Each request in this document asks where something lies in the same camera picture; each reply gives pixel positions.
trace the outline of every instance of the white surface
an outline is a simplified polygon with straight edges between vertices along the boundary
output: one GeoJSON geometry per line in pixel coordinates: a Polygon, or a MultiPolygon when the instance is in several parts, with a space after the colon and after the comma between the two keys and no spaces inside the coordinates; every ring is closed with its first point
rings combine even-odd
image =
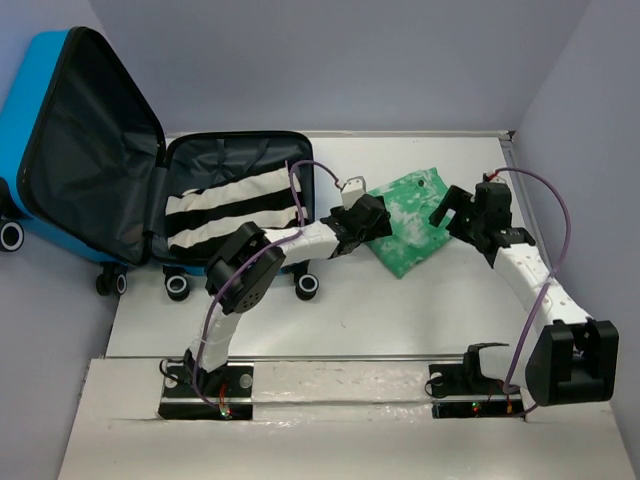
{"type": "MultiPolygon", "coordinates": [[[[314,156],[341,179],[363,175],[368,188],[437,167],[447,184],[473,190],[483,172],[504,166],[496,138],[312,138],[314,156]]],[[[328,175],[316,176],[316,215],[341,203],[328,175]]],[[[523,225],[514,198],[513,224],[523,225]]],[[[291,276],[277,278],[247,312],[231,355],[462,353],[471,343],[511,342],[526,318],[518,298],[476,250],[450,241],[397,280],[367,247],[312,262],[320,290],[297,299],[291,276]]],[[[109,342],[110,357],[182,356],[197,335],[208,296],[194,279],[172,302],[159,267],[129,273],[109,342]]]]}
{"type": "Polygon", "coordinates": [[[164,421],[157,360],[94,360],[60,479],[634,478],[608,404],[433,420],[425,372],[262,363],[256,420],[164,421]]]}

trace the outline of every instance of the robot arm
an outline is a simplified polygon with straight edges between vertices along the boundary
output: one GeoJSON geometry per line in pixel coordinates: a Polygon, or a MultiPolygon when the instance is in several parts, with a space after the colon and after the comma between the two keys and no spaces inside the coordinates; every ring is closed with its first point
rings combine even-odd
{"type": "MultiPolygon", "coordinates": [[[[524,228],[511,226],[511,192],[503,183],[485,181],[475,195],[453,186],[430,217],[439,225],[449,210],[452,236],[476,247],[489,265],[511,286],[530,311],[549,282],[533,332],[519,352],[510,383],[529,390],[541,406],[604,401],[611,398],[615,379],[618,332],[609,321],[596,321],[553,278],[535,241],[524,228]]],[[[472,345],[465,354],[469,381],[504,381],[516,347],[472,345]]]]}
{"type": "Polygon", "coordinates": [[[211,259],[206,269],[206,288],[215,296],[256,252],[300,232],[296,238],[266,249],[219,299],[206,335],[203,338],[201,331],[185,354],[185,365],[192,370],[202,345],[197,365],[199,383],[214,381],[216,370],[227,363],[229,345],[242,314],[262,299],[280,268],[306,260],[347,255],[362,242],[391,235],[390,214],[382,197],[366,194],[362,179],[349,180],[342,189],[342,199],[343,206],[331,209],[330,216],[304,227],[263,230],[252,222],[246,223],[211,259]]]}

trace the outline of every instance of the striped cloth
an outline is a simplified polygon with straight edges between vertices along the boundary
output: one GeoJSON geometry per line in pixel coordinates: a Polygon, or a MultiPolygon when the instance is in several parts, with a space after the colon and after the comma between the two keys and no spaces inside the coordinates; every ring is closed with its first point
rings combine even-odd
{"type": "MultiPolygon", "coordinates": [[[[293,183],[303,205],[300,182],[293,183]]],[[[211,257],[246,222],[261,228],[288,228],[298,224],[298,211],[286,166],[225,181],[202,190],[170,196],[165,208],[169,252],[179,258],[211,257]]]]}

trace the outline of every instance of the white wall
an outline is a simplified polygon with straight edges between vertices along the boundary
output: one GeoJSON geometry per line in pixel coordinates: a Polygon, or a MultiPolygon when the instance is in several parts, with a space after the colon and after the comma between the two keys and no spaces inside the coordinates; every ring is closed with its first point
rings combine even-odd
{"type": "MultiPolygon", "coordinates": [[[[613,406],[640,474],[640,2],[594,0],[516,135],[522,165],[553,179],[574,222],[561,273],[568,290],[620,331],[613,406]]],[[[546,246],[557,255],[559,208],[533,188],[546,246]]]]}
{"type": "Polygon", "coordinates": [[[168,132],[515,129],[588,0],[91,0],[168,132]]]}
{"type": "MultiPolygon", "coordinates": [[[[76,24],[102,29],[87,0],[0,0],[0,108],[31,37],[76,24]]],[[[19,252],[0,253],[2,479],[58,475],[86,363],[115,314],[114,299],[95,294],[98,273],[29,235],[19,252]]]]}

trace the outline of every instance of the green bag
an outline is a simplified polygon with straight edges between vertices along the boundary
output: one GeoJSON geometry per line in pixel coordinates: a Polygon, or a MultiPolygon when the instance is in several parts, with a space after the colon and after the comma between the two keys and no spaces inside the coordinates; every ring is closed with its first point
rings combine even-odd
{"type": "Polygon", "coordinates": [[[429,215],[447,193],[438,170],[418,170],[368,192],[382,195],[391,213],[393,235],[368,242],[380,261],[398,278],[449,241],[445,230],[429,224],[429,215]]]}

